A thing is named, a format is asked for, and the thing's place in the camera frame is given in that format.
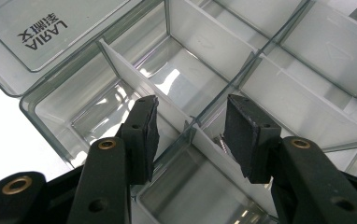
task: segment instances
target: clear plastic lid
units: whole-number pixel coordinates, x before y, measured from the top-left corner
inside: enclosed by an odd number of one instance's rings
[[[20,96],[139,0],[0,0],[0,88]]]

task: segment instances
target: brass insert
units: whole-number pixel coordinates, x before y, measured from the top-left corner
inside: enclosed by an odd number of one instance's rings
[[[299,148],[310,148],[310,143],[307,141],[304,141],[302,139],[293,139],[292,144],[293,144],[293,146],[299,147]]]
[[[117,144],[115,143],[115,141],[105,140],[105,141],[99,143],[99,148],[106,150],[106,149],[114,148],[116,145]]]
[[[3,187],[3,193],[6,195],[20,193],[25,189],[28,189],[31,186],[32,182],[33,180],[29,176],[27,175],[20,176],[7,183]]]

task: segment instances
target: white surface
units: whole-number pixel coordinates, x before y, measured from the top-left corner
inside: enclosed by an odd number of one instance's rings
[[[0,180],[18,172],[37,171],[49,181],[69,170],[20,111],[19,99],[0,90]]]

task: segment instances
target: labia logo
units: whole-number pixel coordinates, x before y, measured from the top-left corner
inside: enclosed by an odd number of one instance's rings
[[[59,34],[59,29],[66,29],[68,26],[54,13],[34,23],[25,29],[18,37],[21,38],[23,45],[32,50],[38,50],[38,47],[48,43],[54,36]]]

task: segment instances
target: transparent plastic organizer box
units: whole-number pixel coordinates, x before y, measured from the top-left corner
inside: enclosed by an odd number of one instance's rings
[[[277,223],[269,185],[221,148],[228,94],[357,175],[357,20],[306,0],[0,1],[0,88],[72,167],[159,98],[134,223]]]

